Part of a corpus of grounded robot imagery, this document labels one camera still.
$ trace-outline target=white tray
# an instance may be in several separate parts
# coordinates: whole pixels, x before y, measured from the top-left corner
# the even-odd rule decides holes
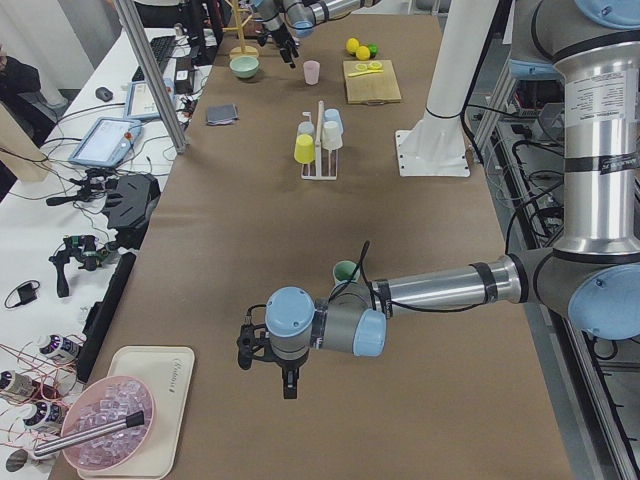
[[[78,470],[80,478],[160,480],[167,476],[180,436],[195,354],[188,347],[122,347],[111,360],[108,376],[131,375],[142,380],[155,400],[149,437],[133,457],[105,473]]]

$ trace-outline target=brown paper tabletop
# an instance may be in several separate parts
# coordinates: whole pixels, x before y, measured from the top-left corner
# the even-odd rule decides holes
[[[351,36],[393,60],[402,103],[347,105]],[[194,349],[167,478],[572,478],[521,306],[393,318],[375,359],[311,351],[297,400],[282,399],[274,364],[236,363],[247,307],[287,285],[327,296],[332,266],[356,260],[367,239],[371,278],[500,255],[481,168],[467,179],[398,175],[393,135],[423,114],[439,42],[428,16],[351,15],[304,39],[295,70],[267,46],[261,71],[241,81],[218,56],[92,377],[124,345]],[[228,35],[223,47],[236,45]],[[321,64],[313,87],[307,59]],[[301,180],[293,160],[301,112],[318,100],[344,122],[335,182]],[[235,125],[205,126],[207,106],[230,102]],[[72,477],[60,459],[51,478]]]

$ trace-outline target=lemon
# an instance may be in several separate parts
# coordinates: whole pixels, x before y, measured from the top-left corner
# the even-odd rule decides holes
[[[347,52],[349,52],[351,55],[355,55],[356,54],[356,50],[358,49],[358,47],[360,47],[360,42],[358,41],[357,38],[350,38],[349,40],[347,40],[347,45],[346,45],[346,49]]]
[[[369,60],[369,57],[371,57],[371,51],[369,50],[369,47],[367,47],[366,45],[359,46],[356,50],[356,58],[358,60]]]

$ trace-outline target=computer mouse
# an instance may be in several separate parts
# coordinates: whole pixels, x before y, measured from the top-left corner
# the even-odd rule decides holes
[[[113,92],[107,87],[98,87],[96,88],[96,98],[103,102],[108,102],[113,98]]]

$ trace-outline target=light blue joint cap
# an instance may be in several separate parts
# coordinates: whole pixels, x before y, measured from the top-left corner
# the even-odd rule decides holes
[[[281,288],[267,302],[267,329],[276,337],[295,337],[311,325],[314,313],[313,299],[307,292],[298,287]]]
[[[353,338],[353,354],[356,357],[377,357],[384,349],[386,336],[387,318],[384,313],[365,310]]]
[[[296,35],[300,38],[308,37],[313,33],[313,23],[309,20],[299,20],[293,24],[293,28],[295,28]]]
[[[575,0],[578,8],[589,19],[616,30],[640,28],[638,0]]]
[[[640,265],[617,265],[589,278],[569,301],[569,320],[606,340],[640,335]]]
[[[550,63],[524,62],[509,59],[511,76],[518,80],[558,80],[562,78]]]

